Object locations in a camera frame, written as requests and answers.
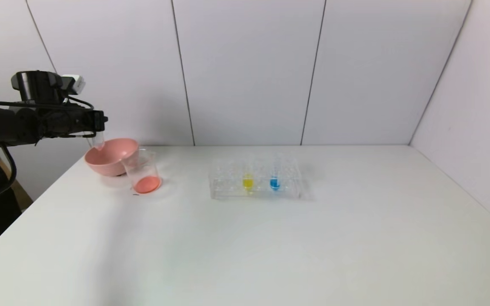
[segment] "panel seam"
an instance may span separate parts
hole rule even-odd
[[[319,54],[319,44],[321,43],[322,23],[325,21],[326,1],[327,0],[325,0],[325,5],[322,8],[321,27],[319,28],[319,39],[317,40],[317,50],[315,50],[315,60],[313,60],[313,71],[311,72],[311,82],[309,84],[308,103],[305,106],[304,126],[302,127],[302,137],[300,139],[300,145],[302,145],[302,143],[304,142],[305,122],[307,121],[307,118],[308,118],[309,99],[311,99],[311,89],[313,87],[313,76],[315,76],[315,65],[317,64],[317,55]]]
[[[186,88],[185,67],[182,64],[181,43],[179,42],[179,31],[177,30],[177,17],[175,17],[175,6],[171,0],[171,11],[173,12],[173,24],[175,24],[175,35],[177,37],[177,48],[179,49],[179,60],[181,61],[182,81],[185,85],[186,107],[188,109],[188,120],[190,121],[190,132],[192,133],[192,145],[196,146],[194,139],[194,128],[192,127],[192,114],[190,113],[190,103],[188,102],[188,90]]]

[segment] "test tube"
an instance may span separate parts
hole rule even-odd
[[[281,187],[279,176],[281,172],[281,159],[276,156],[273,161],[272,178],[270,179],[270,187],[272,190],[277,191]]]

